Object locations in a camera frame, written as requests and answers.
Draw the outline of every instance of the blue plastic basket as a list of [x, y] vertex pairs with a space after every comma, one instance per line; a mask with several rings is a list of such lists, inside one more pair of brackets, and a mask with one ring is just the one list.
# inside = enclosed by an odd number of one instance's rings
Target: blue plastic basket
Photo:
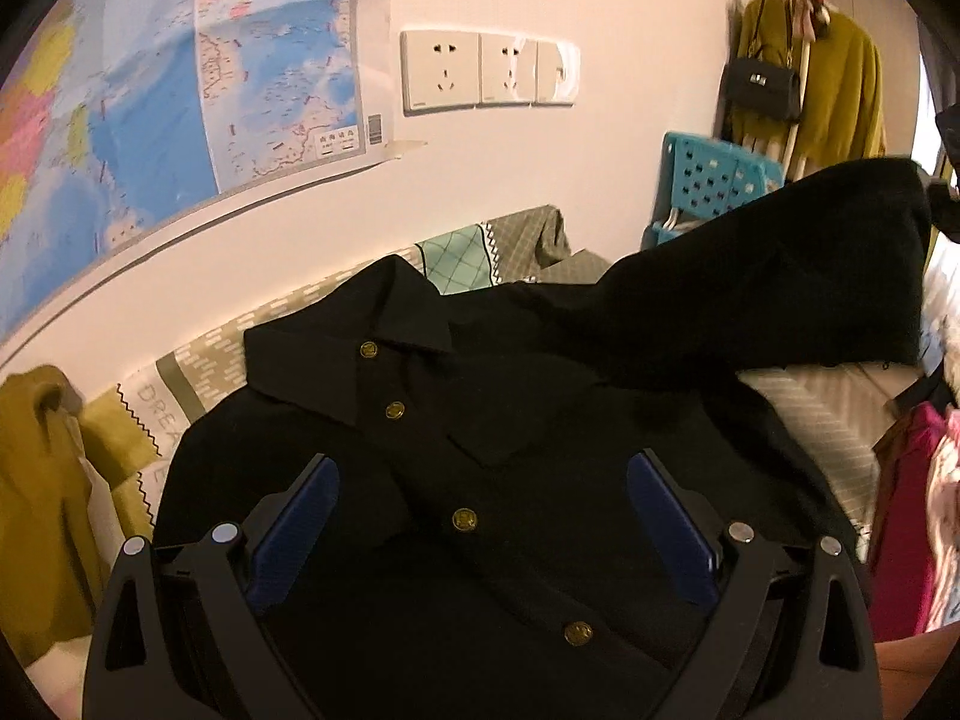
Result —
[[[711, 220], [784, 186], [784, 166], [733, 143], [668, 132], [661, 182], [669, 182], [670, 208]], [[653, 224], [659, 244], [680, 232]]]

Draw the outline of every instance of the magenta clothing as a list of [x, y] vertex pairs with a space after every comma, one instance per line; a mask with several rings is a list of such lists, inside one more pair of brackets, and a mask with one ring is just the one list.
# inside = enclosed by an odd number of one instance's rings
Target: magenta clothing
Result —
[[930, 615], [936, 560], [926, 531], [926, 481], [947, 424], [929, 403], [913, 410], [874, 566], [870, 624], [875, 641], [922, 634]]

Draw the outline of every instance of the electrical outlet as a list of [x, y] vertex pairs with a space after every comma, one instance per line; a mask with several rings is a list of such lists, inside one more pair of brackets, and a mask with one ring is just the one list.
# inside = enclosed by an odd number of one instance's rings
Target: electrical outlet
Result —
[[411, 29], [400, 35], [403, 108], [407, 113], [480, 101], [480, 35]]
[[480, 101], [532, 103], [536, 96], [536, 40], [480, 35]]
[[573, 105], [580, 91], [580, 49], [566, 41], [536, 43], [536, 103]]

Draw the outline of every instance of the mustard yellow fabric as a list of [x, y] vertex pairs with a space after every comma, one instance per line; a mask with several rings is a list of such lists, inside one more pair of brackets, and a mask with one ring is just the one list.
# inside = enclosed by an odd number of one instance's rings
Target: mustard yellow fabric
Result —
[[[750, 53], [760, 2], [747, 5], [737, 56]], [[870, 37], [852, 19], [832, 13], [827, 37], [810, 46], [810, 71], [803, 101], [803, 120], [795, 153], [829, 167], [853, 159], [882, 156], [883, 74], [880, 53]], [[784, 0], [767, 0], [760, 21], [760, 57], [784, 66], [786, 21]], [[793, 67], [800, 69], [800, 48], [794, 41]], [[733, 138], [747, 137], [786, 143], [789, 125], [733, 106]]]
[[92, 633], [109, 576], [88, 518], [79, 407], [54, 367], [0, 386], [0, 630], [25, 667]]
[[107, 480], [124, 536], [150, 538], [154, 527], [143, 505], [137, 471], [157, 459], [150, 437], [136, 423], [116, 389], [90, 401], [80, 412], [86, 459]]

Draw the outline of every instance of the handbag strap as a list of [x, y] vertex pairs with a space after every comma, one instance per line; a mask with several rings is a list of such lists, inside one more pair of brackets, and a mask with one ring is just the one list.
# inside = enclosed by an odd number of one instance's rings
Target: handbag strap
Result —
[[[763, 17], [763, 9], [766, 7], [767, 0], [760, 0], [760, 10], [757, 11], [757, 25], [754, 27], [754, 37], [750, 40], [750, 47], [748, 48], [749, 55], [752, 57], [757, 57], [760, 52], [763, 50], [762, 46], [759, 46], [756, 51], [754, 47], [757, 45], [757, 38], [760, 37], [760, 19]], [[786, 66], [793, 66], [793, 19], [790, 18], [790, 5], [788, 0], [784, 0], [784, 14], [786, 15]]]

